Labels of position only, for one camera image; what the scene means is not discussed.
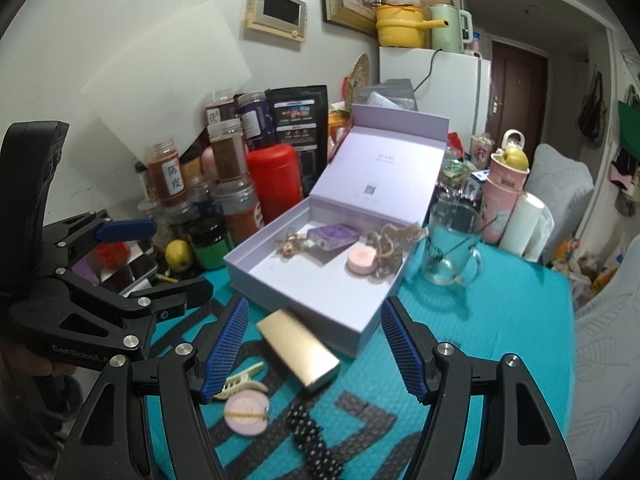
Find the white paper towel roll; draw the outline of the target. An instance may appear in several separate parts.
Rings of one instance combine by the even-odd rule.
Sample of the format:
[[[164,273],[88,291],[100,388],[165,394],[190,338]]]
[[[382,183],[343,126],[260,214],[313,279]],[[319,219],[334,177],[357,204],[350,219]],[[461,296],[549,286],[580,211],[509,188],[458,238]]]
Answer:
[[[554,228],[549,207],[532,193],[524,192],[500,240],[499,248],[530,262],[537,262]]]

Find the green electric kettle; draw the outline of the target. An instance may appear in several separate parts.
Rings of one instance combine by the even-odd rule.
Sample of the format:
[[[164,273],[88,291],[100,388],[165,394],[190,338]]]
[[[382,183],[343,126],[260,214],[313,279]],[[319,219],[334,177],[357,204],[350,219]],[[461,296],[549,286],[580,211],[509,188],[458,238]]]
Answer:
[[[464,47],[473,41],[472,14],[446,3],[436,3],[428,7],[433,20],[443,20],[445,27],[433,28],[431,47],[450,53],[462,53]]]

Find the black snack pouch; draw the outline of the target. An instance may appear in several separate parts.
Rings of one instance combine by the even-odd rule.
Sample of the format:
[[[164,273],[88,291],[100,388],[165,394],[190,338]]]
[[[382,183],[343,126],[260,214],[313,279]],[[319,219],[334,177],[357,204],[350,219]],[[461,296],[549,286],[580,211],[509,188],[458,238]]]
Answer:
[[[314,84],[269,89],[266,97],[277,140],[294,148],[303,196],[308,196],[328,164],[328,88]]]

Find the wall intercom panel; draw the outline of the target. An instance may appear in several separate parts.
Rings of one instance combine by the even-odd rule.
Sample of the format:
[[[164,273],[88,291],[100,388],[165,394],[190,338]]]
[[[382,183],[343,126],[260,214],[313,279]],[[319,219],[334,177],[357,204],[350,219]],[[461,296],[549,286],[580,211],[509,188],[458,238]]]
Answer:
[[[245,27],[303,44],[307,5],[302,0],[247,0]]]

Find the yellow fruit on cups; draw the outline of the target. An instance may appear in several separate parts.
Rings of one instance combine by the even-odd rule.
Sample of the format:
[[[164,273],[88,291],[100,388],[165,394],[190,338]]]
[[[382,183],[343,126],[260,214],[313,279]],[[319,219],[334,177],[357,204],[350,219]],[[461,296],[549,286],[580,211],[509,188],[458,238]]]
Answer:
[[[509,145],[502,153],[502,162],[509,168],[524,171],[529,170],[529,161],[524,151],[517,145]]]

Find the white thermos bottle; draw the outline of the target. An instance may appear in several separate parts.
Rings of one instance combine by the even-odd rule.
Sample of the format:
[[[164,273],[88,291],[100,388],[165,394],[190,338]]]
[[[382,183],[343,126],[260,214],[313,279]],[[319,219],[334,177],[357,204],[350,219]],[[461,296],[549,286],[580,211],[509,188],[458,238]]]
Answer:
[[[505,151],[507,148],[519,148],[522,150],[525,146],[525,136],[518,129],[509,129],[503,133],[501,148]]]

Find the yellow green lemon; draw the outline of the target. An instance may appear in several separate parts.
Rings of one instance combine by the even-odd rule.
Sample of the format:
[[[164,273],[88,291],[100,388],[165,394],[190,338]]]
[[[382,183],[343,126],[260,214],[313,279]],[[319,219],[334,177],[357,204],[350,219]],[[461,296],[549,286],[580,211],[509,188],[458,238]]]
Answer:
[[[171,271],[181,273],[192,266],[192,249],[186,240],[172,240],[165,248],[165,261]]]

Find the round pink compact with band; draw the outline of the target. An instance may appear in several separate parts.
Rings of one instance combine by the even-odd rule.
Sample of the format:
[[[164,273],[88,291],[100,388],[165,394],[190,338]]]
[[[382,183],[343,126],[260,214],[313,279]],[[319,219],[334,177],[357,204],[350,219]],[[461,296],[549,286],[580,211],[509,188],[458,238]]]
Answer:
[[[235,434],[257,437],[266,431],[270,419],[270,402],[265,393],[244,390],[224,404],[224,422]]]

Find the cream hair clip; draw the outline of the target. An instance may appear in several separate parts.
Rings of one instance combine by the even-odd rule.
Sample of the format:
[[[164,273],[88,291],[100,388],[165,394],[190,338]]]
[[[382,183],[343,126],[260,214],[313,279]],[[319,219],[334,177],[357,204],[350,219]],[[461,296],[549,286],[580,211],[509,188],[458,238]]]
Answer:
[[[259,374],[265,368],[265,362],[259,361],[239,373],[230,376],[224,383],[220,393],[213,396],[216,401],[225,401],[241,391],[250,390],[258,391],[263,394],[269,393],[269,388],[255,379],[255,376]]]

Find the black polka dot scrunchie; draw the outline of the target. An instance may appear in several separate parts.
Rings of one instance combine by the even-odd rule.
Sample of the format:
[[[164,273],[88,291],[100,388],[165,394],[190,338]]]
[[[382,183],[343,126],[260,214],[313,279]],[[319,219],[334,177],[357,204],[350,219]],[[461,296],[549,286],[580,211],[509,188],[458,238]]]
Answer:
[[[286,414],[286,426],[292,434],[298,452],[304,458],[311,478],[338,480],[342,478],[343,463],[331,452],[322,436],[322,428],[306,406],[293,404]]]

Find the spice jar with label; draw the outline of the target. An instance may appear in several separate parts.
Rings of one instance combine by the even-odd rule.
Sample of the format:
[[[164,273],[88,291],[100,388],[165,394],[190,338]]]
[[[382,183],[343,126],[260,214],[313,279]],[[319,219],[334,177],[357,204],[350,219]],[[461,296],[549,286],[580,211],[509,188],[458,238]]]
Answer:
[[[186,182],[173,138],[148,145],[144,151],[144,162],[162,206],[172,207],[186,200]]]

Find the orange labelled wide jar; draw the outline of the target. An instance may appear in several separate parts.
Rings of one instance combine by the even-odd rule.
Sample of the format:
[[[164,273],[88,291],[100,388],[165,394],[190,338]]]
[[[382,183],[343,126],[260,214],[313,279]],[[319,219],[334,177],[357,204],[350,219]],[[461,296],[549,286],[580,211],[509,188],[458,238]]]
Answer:
[[[262,206],[250,177],[220,182],[215,188],[215,200],[235,246],[265,226]]]

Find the lavender gift box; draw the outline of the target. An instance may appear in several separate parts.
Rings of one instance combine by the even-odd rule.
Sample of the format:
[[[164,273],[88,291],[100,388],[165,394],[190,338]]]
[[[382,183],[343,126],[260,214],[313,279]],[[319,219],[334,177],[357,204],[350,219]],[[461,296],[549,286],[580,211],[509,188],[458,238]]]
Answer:
[[[224,262],[233,288],[268,311],[289,308],[327,346],[356,358],[380,322],[398,276],[358,276],[346,249],[277,253],[289,232],[344,224],[367,236],[386,224],[411,226],[430,204],[449,122],[445,117],[370,105],[352,126],[310,195],[239,244]]]

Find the gold rectangular box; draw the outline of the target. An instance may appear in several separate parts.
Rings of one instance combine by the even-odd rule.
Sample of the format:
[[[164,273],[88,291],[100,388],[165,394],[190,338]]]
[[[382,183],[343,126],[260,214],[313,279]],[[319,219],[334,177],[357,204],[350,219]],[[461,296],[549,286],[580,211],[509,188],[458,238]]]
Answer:
[[[341,361],[289,310],[272,312],[256,327],[262,339],[309,393],[337,378]]]

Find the grey quilted chair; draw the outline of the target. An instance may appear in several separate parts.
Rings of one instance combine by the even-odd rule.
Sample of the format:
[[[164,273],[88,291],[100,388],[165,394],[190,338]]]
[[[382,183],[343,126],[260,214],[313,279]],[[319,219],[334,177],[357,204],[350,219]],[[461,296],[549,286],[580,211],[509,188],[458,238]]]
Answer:
[[[536,148],[525,189],[547,207],[535,256],[570,282],[575,385],[567,445],[577,477],[638,478],[639,242],[622,238],[604,266],[573,256],[593,178],[549,144]]]

